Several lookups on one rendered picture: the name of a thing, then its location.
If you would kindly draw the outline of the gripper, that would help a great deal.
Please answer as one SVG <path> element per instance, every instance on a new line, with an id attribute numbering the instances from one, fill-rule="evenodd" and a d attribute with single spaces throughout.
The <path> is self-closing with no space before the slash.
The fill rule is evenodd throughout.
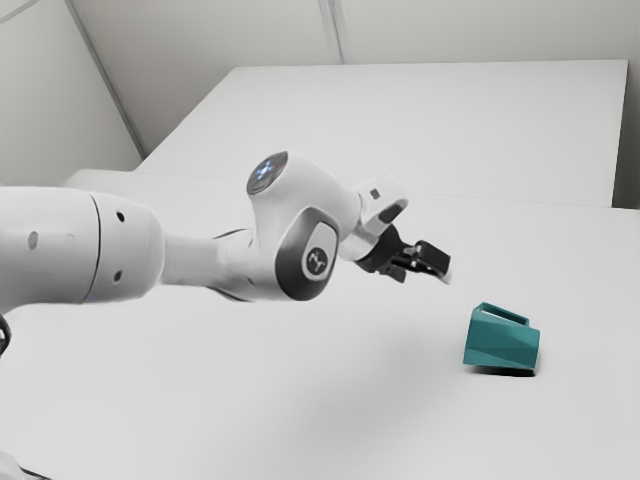
<path id="1" fill-rule="evenodd" d="M 425 240 L 414 245 L 405 243 L 394 225 L 382 233 L 372 250 L 359 259 L 357 265 L 367 273 L 378 273 L 399 283 L 405 282 L 406 269 L 432 276 L 444 284 L 451 281 L 449 254 Z"/>

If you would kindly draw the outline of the teal faceted mug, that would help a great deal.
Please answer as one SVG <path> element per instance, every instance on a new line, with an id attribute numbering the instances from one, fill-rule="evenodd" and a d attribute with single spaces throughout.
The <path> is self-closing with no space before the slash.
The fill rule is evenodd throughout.
<path id="1" fill-rule="evenodd" d="M 534 376 L 540 338 L 527 317 L 482 302 L 471 311 L 462 363 Z"/>

